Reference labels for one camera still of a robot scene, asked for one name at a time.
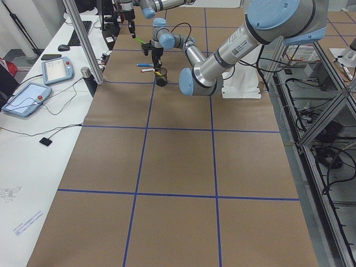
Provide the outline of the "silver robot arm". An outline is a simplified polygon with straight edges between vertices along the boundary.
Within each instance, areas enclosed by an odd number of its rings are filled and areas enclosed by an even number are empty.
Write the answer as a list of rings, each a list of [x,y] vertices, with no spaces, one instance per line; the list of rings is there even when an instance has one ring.
[[[153,18],[157,12],[176,8],[182,5],[191,5],[194,4],[195,0],[141,0],[141,1],[132,1],[132,0],[121,0],[118,1],[119,7],[125,20],[128,22],[128,30],[133,39],[136,38],[136,29],[135,29],[135,11],[134,6],[141,8],[142,13],[146,19]]]
[[[191,38],[179,45],[191,63],[179,77],[180,91],[187,96],[210,97],[221,91],[222,74],[258,45],[283,37],[285,45],[303,45],[325,36],[328,1],[251,1],[244,24],[208,58]]]

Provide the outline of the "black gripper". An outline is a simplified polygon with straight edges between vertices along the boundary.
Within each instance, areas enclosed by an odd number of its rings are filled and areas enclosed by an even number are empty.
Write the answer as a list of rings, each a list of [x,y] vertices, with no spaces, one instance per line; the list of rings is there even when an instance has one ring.
[[[162,60],[161,57],[164,53],[163,46],[159,43],[159,41],[151,40],[151,58],[154,68],[161,68],[162,67]]]
[[[136,38],[136,27],[135,27],[135,12],[133,9],[122,10],[125,20],[128,22],[128,29],[132,38]]]

